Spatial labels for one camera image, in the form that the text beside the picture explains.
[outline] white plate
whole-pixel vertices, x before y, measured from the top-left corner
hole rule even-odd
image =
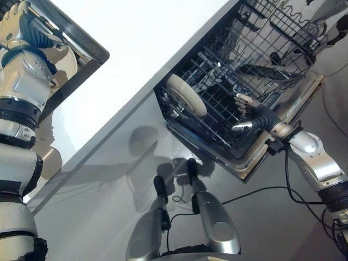
[[[198,117],[206,116],[207,107],[202,99],[182,78],[172,74],[166,82],[166,87],[186,110]]]

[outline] cable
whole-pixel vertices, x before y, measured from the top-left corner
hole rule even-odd
[[[181,196],[175,195],[175,196],[172,197],[172,200],[173,200],[174,202],[180,202],[180,201],[182,201],[182,202],[184,202],[185,204],[188,204],[186,201],[184,201],[183,196],[184,196],[184,186],[182,185],[182,186],[181,186]]]
[[[253,195],[253,194],[257,193],[257,192],[260,192],[260,191],[263,191],[263,190],[268,190],[268,189],[288,189],[288,187],[284,187],[284,186],[274,186],[274,187],[265,187],[265,188],[261,188],[261,189],[255,190],[255,191],[253,191],[253,192],[250,192],[250,193],[241,195],[241,196],[239,196],[239,197],[235,197],[235,198],[233,198],[233,199],[231,199],[231,200],[224,201],[224,202],[222,202],[222,205],[231,203],[231,202],[236,201],[236,200],[239,200],[239,199],[241,199],[241,198],[243,198],[243,197],[247,197],[247,196]],[[295,193],[301,200],[304,201],[303,197],[302,197],[296,190],[294,190],[294,189],[290,189],[290,190],[291,190],[293,193]],[[331,226],[329,226],[329,225],[327,225],[327,224],[324,223],[324,218],[323,218],[323,217],[324,217],[324,214],[325,214],[326,209],[324,209],[323,214],[322,214],[321,219],[320,219],[320,218],[315,214],[315,212],[310,208],[309,205],[306,205],[306,207],[307,207],[308,210],[311,212],[311,214],[312,214],[320,223],[322,223],[323,227],[332,229]],[[194,216],[194,215],[197,215],[197,214],[176,214],[176,215],[174,215],[174,216],[171,218],[170,222],[172,223],[173,219],[176,218],[177,216]],[[169,231],[167,231],[167,251],[169,252]]]
[[[325,112],[326,112],[327,116],[329,117],[329,119],[330,119],[330,120],[332,121],[332,123],[336,126],[336,128],[338,128],[339,131],[340,131],[344,136],[346,136],[346,138],[348,138],[348,134],[345,133],[345,132],[338,126],[338,124],[334,121],[334,119],[332,118],[332,116],[330,115],[330,113],[329,113],[328,110],[327,110],[327,107],[326,107],[326,100],[325,100],[325,83],[324,83],[324,85],[323,85],[323,87],[322,87],[322,103],[323,103],[323,105],[324,105]]]
[[[325,209],[322,211],[322,214],[321,214],[322,228],[324,229],[325,234],[326,234],[331,240],[334,241],[333,237],[332,237],[332,236],[328,233],[328,231],[326,230],[326,226],[325,226],[325,223],[324,223],[324,217],[325,217],[326,210],[327,210],[327,208],[325,208]]]
[[[171,218],[170,224],[173,222],[173,219],[176,218],[177,216],[195,216],[195,215],[198,215],[198,214],[194,214],[194,213],[191,213],[191,214],[176,214],[176,215],[174,215]],[[167,231],[167,252],[169,252],[169,230]]]
[[[290,179],[289,179],[289,152],[288,150],[285,150],[285,179],[287,181],[287,188],[290,198],[298,203],[298,204],[305,204],[305,205],[324,205],[322,202],[311,202],[311,201],[304,201],[302,197],[299,197],[302,201],[299,201],[294,198],[293,193],[291,192],[291,186],[290,186]]]
[[[309,70],[310,72],[314,72],[316,74],[320,74],[320,75],[324,75],[326,78],[328,77],[331,77],[331,76],[334,76],[335,74],[339,73],[340,71],[342,71],[344,68],[346,68],[348,66],[348,63],[346,63],[344,66],[341,67],[341,69],[338,69],[337,71],[335,71],[334,73],[331,73],[331,74],[328,74],[328,75],[325,75],[323,73],[318,73],[318,72],[315,72],[315,71],[312,71],[312,70]]]
[[[329,75],[325,75],[325,77],[331,77],[334,76],[335,74],[339,73],[340,71],[342,71],[344,68],[346,68],[348,66],[348,63],[346,63],[341,69],[335,71],[334,73],[331,73]]]
[[[333,222],[332,222],[332,228],[331,228],[331,236],[332,236],[333,241],[335,242],[335,245],[336,245],[336,247],[338,248],[339,252],[341,252],[342,255],[343,255],[344,257],[346,257],[346,255],[344,254],[342,248],[340,247],[340,245],[339,245],[338,242],[337,242],[336,234],[335,234],[335,226],[336,226],[336,223],[335,223],[335,221],[333,221]]]

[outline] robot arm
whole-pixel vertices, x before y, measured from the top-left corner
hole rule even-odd
[[[15,4],[0,22],[0,44],[8,50],[0,72],[0,261],[43,261],[47,253],[23,196],[42,170],[42,158],[30,149],[54,73],[39,48],[53,42],[31,26],[28,7]]]
[[[348,178],[325,152],[321,140],[302,128],[294,129],[281,122],[272,110],[248,96],[237,94],[236,100],[242,110],[253,115],[253,120],[239,123],[232,130],[265,129],[275,139],[268,142],[270,148],[275,148],[273,152],[288,145],[289,155],[305,180],[320,196],[338,225],[348,227]]]

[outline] black band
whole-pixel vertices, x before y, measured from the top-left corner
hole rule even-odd
[[[320,190],[318,195],[331,212],[348,208],[348,181]]]
[[[3,134],[0,134],[0,143],[4,143],[7,145],[19,147],[19,148],[27,148],[30,149],[35,145],[36,138],[32,137],[30,141],[21,140],[14,137],[9,137]]]
[[[35,53],[36,55],[40,56],[43,59],[43,61],[47,64],[47,67],[52,74],[55,74],[57,72],[57,68],[49,60],[47,60],[47,57],[43,53],[43,51],[37,49],[36,47],[32,45],[19,45],[10,49],[1,59],[2,68],[5,68],[5,66],[9,63],[9,61],[22,51]]]
[[[18,237],[21,235],[36,238],[36,235],[33,234],[32,232],[24,231],[24,230],[16,230],[16,231],[9,231],[9,232],[0,233],[0,239],[9,238],[9,237]]]
[[[298,126],[296,129],[293,130],[288,136],[286,136],[284,139],[282,139],[282,142],[288,143],[295,135],[299,134],[299,132],[303,131],[303,128],[301,126]]]
[[[37,156],[37,160],[36,160],[35,170],[34,170],[32,178],[30,179],[27,187],[23,191],[23,197],[26,194],[28,194],[31,191],[33,191],[33,189],[36,188],[36,185],[38,184],[38,180],[39,180],[39,178],[41,176],[41,172],[42,172],[42,168],[44,166],[44,162],[43,162],[41,156],[39,156],[39,155],[36,155],[36,156]]]
[[[35,105],[14,98],[0,98],[0,119],[18,122],[34,130],[41,111]]]
[[[19,197],[19,195],[9,194],[9,193],[0,193],[0,203],[2,202],[10,202],[10,203],[18,203],[22,205],[26,205],[23,200]]]
[[[19,194],[22,183],[19,181],[0,180],[0,193]]]

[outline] robot finger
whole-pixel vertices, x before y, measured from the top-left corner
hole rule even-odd
[[[23,1],[20,3],[20,5],[18,6],[18,14],[22,15],[23,13],[28,13],[29,12],[29,2],[28,1]]]
[[[10,16],[16,15],[18,12],[18,4],[14,4],[10,9]]]

